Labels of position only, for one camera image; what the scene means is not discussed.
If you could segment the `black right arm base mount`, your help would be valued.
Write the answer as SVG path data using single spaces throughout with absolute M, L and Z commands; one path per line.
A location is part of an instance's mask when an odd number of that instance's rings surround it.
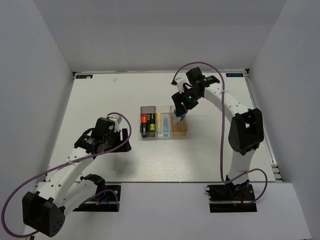
M 253 186 L 232 192 L 224 184 L 207 185 L 204 191 L 208 194 L 210 213 L 255 213 L 257 212 Z

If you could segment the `blue translucent glue stick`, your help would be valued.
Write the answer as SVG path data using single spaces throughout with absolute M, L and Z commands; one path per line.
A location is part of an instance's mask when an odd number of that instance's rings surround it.
M 164 115 L 163 117 L 163 135 L 167 137 L 169 135 L 169 124 L 168 124 L 168 116 Z

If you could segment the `yellow cap black highlighter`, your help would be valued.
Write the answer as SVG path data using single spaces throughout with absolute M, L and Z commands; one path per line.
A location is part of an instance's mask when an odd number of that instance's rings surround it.
M 149 121 L 149 131 L 155 132 L 156 131 L 156 120 L 155 120 L 155 114 L 150 114 L 150 121 Z

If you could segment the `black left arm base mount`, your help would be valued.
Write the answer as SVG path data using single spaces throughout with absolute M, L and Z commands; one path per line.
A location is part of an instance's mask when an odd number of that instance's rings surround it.
M 104 192 L 93 198 L 92 200 L 81 204 L 79 207 L 75 208 L 74 212 L 94 212 L 94 213 L 114 213 L 118 212 L 121 200 L 121 188 L 120 184 L 105 185 L 104 189 L 112 190 L 115 195 L 110 192 Z

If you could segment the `orange cap black highlighter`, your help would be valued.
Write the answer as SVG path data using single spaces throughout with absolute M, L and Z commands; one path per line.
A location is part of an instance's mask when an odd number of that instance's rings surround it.
M 141 132 L 142 133 L 147 133 L 148 128 L 147 128 L 147 117 L 141 118 Z

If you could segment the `green cap black highlighter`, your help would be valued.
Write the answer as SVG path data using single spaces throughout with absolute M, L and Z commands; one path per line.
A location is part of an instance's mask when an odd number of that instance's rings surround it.
M 147 128 L 148 128 L 147 131 L 149 131 L 150 129 L 150 121 L 151 121 L 151 114 L 147 114 Z

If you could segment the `yellow translucent glue stick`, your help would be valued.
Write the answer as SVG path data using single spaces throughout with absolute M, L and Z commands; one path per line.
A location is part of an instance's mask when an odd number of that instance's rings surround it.
M 162 116 L 160 112 L 156 113 L 156 129 L 157 129 L 157 132 L 162 131 Z

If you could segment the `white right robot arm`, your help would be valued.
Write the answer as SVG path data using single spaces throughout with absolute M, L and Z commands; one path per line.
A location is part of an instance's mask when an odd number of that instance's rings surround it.
M 226 195 L 238 199 L 249 184 L 252 157 L 264 140 L 262 112 L 258 108 L 250 109 L 229 94 L 223 77 L 205 76 L 199 67 L 189 70 L 186 78 L 173 78 L 171 84 L 177 87 L 177 93 L 171 97 L 174 103 L 172 117 L 176 121 L 183 121 L 202 98 L 214 104 L 221 111 L 222 119 L 229 121 L 232 160 L 228 174 L 220 177 L 228 184 Z

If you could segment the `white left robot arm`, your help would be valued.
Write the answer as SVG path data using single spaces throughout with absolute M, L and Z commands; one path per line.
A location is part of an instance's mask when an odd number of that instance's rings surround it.
M 66 217 L 87 200 L 105 196 L 105 180 L 96 174 L 83 176 L 83 171 L 96 157 L 106 153 L 129 152 L 131 127 L 120 129 L 125 117 L 112 112 L 97 119 L 76 140 L 62 166 L 53 169 L 53 176 L 36 192 L 22 198 L 23 223 L 36 231 L 54 237 Z

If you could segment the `blue white tape roll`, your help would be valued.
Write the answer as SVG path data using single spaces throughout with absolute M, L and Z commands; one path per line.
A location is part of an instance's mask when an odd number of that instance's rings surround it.
M 175 111 L 172 113 L 172 120 L 177 122 L 182 122 L 186 117 L 186 113 L 182 115 L 178 115 Z

